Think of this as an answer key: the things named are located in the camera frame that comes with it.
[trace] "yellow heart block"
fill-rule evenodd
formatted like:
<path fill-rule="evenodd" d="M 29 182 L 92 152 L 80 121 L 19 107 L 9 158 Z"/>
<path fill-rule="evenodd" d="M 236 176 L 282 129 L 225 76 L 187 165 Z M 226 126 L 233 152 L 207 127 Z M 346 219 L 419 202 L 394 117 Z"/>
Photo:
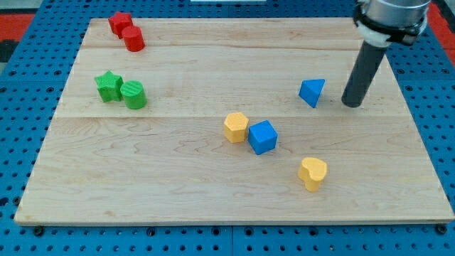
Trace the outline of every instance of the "yellow heart block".
<path fill-rule="evenodd" d="M 225 137 L 232 143 L 244 142 L 248 132 L 248 118 L 241 112 L 230 113 L 225 119 Z"/>
<path fill-rule="evenodd" d="M 306 190 L 316 192 L 327 175 L 327 163 L 314 157 L 306 157 L 301 161 L 298 172 L 299 178 L 304 181 Z"/>

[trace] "wood grain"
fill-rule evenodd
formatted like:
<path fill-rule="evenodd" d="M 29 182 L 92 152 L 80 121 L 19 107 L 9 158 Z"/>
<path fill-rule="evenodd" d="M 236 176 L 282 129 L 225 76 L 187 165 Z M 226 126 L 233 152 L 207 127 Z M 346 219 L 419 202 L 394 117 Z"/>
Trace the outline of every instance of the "wood grain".
<path fill-rule="evenodd" d="M 364 104 L 340 96 L 361 37 L 347 18 L 137 19 L 138 53 L 90 23 L 15 220 L 20 225 L 344 225 L 454 219 L 388 62 Z M 149 103 L 102 103 L 93 77 L 140 80 Z M 296 96 L 327 80 L 316 109 Z M 269 119 L 274 151 L 223 136 Z M 323 159 L 317 193 L 300 161 Z"/>

